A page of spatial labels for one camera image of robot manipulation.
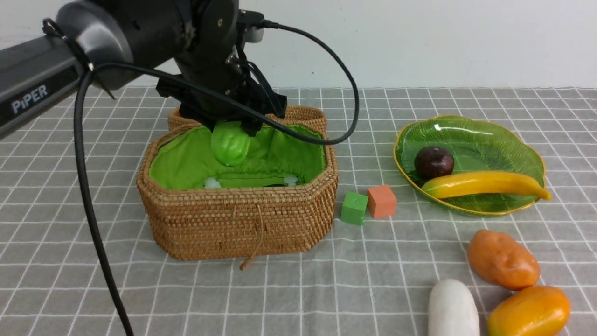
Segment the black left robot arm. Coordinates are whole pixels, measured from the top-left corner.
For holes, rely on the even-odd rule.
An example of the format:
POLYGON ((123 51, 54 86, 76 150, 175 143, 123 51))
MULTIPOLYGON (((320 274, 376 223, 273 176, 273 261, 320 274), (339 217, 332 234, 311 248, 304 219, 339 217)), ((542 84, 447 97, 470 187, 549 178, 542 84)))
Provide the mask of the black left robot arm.
POLYGON ((153 70, 173 59, 180 79, 283 118, 286 97, 262 75, 250 78, 243 51, 262 40, 263 21, 236 0, 67 3, 43 22, 43 36, 1 51, 1 136, 65 100, 86 70, 106 63, 153 70))

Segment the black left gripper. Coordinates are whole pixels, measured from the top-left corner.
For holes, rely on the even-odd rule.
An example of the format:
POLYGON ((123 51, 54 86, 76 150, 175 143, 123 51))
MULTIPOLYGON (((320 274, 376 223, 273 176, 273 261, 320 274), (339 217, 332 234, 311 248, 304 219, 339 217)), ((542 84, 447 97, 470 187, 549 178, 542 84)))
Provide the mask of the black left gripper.
MULTIPOLYGON (((285 119, 288 98, 273 91, 258 68, 236 49, 221 55, 207 50, 185 51, 175 57, 179 78, 230 98, 269 119, 285 119)), ((263 121, 247 115, 219 98, 191 90, 170 79, 160 79, 160 96, 180 102, 179 115, 213 131, 220 121, 241 121, 240 128, 250 137, 262 129, 263 121)))

